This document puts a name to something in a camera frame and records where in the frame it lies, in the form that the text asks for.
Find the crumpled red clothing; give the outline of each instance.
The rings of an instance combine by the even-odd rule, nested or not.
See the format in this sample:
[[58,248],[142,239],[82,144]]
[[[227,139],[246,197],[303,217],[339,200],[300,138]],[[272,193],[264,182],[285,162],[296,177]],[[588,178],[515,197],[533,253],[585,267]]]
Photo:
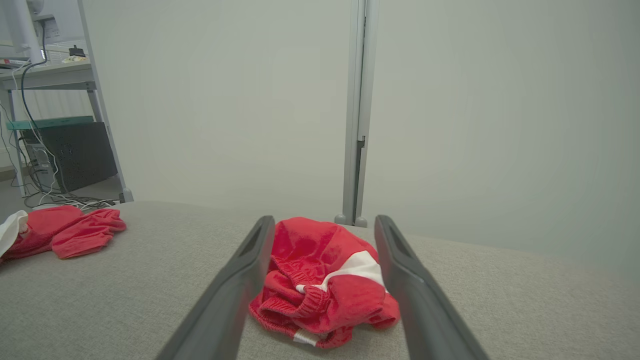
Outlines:
[[342,226],[307,218],[277,223],[264,288],[249,312],[265,329],[319,348],[347,343],[358,324],[386,329],[400,320],[376,250]]
[[127,228],[120,210],[98,209],[84,214],[73,206],[36,210],[29,214],[28,230],[2,255],[20,259],[53,250],[60,259],[82,256],[106,246],[113,233]]

